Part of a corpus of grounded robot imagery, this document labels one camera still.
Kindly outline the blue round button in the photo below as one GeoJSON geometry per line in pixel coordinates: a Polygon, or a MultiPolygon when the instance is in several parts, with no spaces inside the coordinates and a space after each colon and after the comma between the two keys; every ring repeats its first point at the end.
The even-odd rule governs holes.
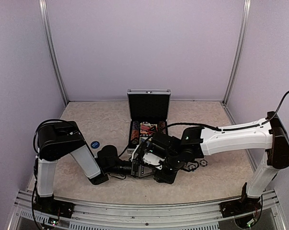
{"type": "Polygon", "coordinates": [[[100,147],[100,142],[99,141],[93,141],[91,143],[91,148],[92,149],[98,149],[100,147]]]}

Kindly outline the aluminium poker case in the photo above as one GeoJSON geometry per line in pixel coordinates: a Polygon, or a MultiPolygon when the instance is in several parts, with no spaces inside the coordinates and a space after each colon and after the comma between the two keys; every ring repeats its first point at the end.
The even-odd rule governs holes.
{"type": "Polygon", "coordinates": [[[127,99],[130,113],[130,128],[127,153],[131,154],[141,141],[149,135],[142,135],[139,132],[139,142],[131,144],[132,122],[139,121],[157,124],[164,121],[167,125],[171,90],[170,89],[128,89],[127,99]]]}

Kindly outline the black red triangular button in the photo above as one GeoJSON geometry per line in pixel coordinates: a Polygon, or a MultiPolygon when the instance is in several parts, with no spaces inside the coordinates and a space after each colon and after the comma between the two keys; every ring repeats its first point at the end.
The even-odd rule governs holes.
{"type": "Polygon", "coordinates": [[[158,127],[156,125],[154,126],[151,126],[150,128],[147,129],[147,132],[149,134],[153,134],[153,133],[156,133],[158,131],[158,127]]]}

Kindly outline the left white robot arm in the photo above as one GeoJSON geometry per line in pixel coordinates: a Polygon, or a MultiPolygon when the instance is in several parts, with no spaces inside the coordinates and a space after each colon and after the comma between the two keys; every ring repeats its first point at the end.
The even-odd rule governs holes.
{"type": "Polygon", "coordinates": [[[104,146],[94,156],[74,121],[49,119],[42,122],[35,131],[33,146],[37,153],[35,191],[40,197],[40,207],[47,213],[58,208],[58,202],[52,198],[55,171],[58,160],[66,155],[72,156],[93,185],[108,181],[109,174],[137,175],[139,163],[120,159],[113,145],[104,146]]]}

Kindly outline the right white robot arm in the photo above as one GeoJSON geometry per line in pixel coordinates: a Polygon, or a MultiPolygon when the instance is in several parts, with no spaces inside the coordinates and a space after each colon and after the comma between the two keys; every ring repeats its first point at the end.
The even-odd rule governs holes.
{"type": "Polygon", "coordinates": [[[255,199],[259,199],[278,171],[289,167],[289,138],[274,111],[268,112],[266,118],[240,125],[220,128],[189,125],[181,138],[156,133],[150,146],[153,154],[164,160],[153,178],[166,184],[173,184],[177,172],[193,160],[227,151],[265,150],[260,165],[236,202],[236,209],[242,213],[254,206],[255,199]]]}

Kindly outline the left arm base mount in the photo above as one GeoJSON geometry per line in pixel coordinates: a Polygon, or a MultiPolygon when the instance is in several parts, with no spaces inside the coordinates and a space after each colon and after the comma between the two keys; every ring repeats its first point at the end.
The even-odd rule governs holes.
{"type": "Polygon", "coordinates": [[[69,219],[72,217],[74,206],[71,202],[56,200],[54,196],[36,196],[33,203],[34,210],[69,219]]]}

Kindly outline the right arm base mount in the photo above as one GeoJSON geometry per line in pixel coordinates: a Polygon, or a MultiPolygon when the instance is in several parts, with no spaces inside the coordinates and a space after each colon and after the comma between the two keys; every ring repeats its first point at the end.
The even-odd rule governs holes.
{"type": "Polygon", "coordinates": [[[220,211],[223,218],[241,215],[244,213],[261,209],[262,204],[260,203],[261,197],[249,198],[246,193],[247,183],[243,185],[242,195],[239,199],[232,201],[225,201],[219,204],[220,211]]]}

